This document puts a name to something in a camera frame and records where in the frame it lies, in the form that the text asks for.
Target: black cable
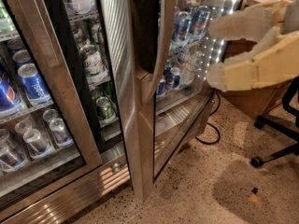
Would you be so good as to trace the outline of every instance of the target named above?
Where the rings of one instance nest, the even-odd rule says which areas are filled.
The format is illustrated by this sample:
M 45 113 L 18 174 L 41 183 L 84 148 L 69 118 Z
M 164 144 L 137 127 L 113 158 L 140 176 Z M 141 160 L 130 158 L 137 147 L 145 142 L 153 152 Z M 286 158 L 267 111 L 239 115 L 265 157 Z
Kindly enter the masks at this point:
M 219 109 L 219 107 L 221 106 L 221 97 L 219 96 L 218 93 L 216 93 L 216 95 L 218 97 L 218 104 L 217 104 L 216 108 L 209 114 L 209 116 L 214 115 L 217 112 L 217 110 Z M 215 144 L 217 144 L 221 140 L 221 132 L 219 131 L 219 129 L 215 125 L 213 125 L 213 124 L 211 124 L 209 122 L 206 125 L 211 126 L 215 130 L 215 132 L 218 135 L 218 138 L 216 139 L 216 141 L 213 141 L 213 142 L 207 142 L 207 141 L 201 140 L 198 137 L 195 137 L 196 140 L 199 141 L 199 142 L 201 142 L 204 145 L 215 145 Z

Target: chair wheel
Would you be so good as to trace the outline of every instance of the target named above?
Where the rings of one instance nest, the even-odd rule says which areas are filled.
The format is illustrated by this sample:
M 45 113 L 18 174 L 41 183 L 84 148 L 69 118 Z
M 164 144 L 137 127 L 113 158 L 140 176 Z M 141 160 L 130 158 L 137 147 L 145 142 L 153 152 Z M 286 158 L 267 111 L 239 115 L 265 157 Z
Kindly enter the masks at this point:
M 263 122 L 260 122 L 260 121 L 258 121 L 258 120 L 256 120 L 256 121 L 254 122 L 254 127 L 257 128 L 257 129 L 259 129 L 259 130 L 261 130 L 263 126 L 264 126 L 264 123 L 263 123 Z
M 264 164 L 264 161 L 262 160 L 261 157 L 255 157 L 255 158 L 251 159 L 251 165 L 255 168 L 262 167 L 263 164 Z

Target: refrigerator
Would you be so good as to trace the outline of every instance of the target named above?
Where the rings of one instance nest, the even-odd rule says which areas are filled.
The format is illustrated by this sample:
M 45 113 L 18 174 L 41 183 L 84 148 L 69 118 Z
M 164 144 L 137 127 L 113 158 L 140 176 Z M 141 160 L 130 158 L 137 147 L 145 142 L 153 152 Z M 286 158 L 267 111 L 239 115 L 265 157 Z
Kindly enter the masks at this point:
M 1 223 L 61 223 L 128 181 L 145 201 L 205 130 L 227 48 L 208 25 L 244 2 L 1 0 Z

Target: floor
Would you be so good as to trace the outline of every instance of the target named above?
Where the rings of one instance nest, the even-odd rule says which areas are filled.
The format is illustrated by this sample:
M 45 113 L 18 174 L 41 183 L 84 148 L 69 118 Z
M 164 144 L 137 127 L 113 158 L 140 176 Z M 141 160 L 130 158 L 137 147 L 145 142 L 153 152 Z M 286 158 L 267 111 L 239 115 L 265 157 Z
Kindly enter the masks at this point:
M 293 126 L 294 118 L 281 108 L 272 115 Z M 299 159 L 289 155 L 259 169 L 249 164 L 252 157 L 294 142 L 266 126 L 257 130 L 252 119 L 223 98 L 209 122 L 219 128 L 220 142 L 207 146 L 192 140 L 144 203 L 126 184 L 65 224 L 299 223 Z M 216 134 L 206 126 L 200 138 L 212 141 Z

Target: black chair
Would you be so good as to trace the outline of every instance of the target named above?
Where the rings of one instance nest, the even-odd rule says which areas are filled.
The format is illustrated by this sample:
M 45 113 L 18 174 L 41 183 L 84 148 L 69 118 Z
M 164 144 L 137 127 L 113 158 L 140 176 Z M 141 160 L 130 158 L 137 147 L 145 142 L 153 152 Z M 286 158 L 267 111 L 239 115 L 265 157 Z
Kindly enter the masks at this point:
M 298 92 L 298 100 L 297 102 L 299 103 L 299 77 L 295 78 L 290 87 L 287 89 L 286 93 L 283 95 L 282 98 L 282 105 L 283 108 L 293 114 L 294 116 L 296 116 L 296 122 L 295 125 L 297 128 L 299 128 L 299 111 L 293 107 L 290 106 L 290 101 L 292 100 L 293 96 Z M 272 121 L 271 119 L 268 119 L 264 116 L 259 116 L 255 123 L 254 126 L 257 129 L 262 129 L 262 127 L 267 124 L 269 126 L 271 126 L 272 128 L 276 129 L 277 131 L 284 133 L 285 135 L 289 136 L 291 139 L 293 139 L 296 143 L 292 146 L 286 147 L 284 149 L 281 149 L 278 152 L 275 152 L 269 156 L 266 157 L 255 157 L 253 159 L 251 159 L 251 164 L 253 167 L 258 168 L 263 166 L 263 164 L 265 164 L 266 162 L 269 161 L 273 161 L 276 160 L 278 158 L 281 158 L 283 156 L 286 156 L 288 154 L 292 154 L 294 153 L 295 155 L 299 155 L 299 133 L 295 132 L 289 128 L 284 127 L 281 124 L 278 124 L 274 121 Z

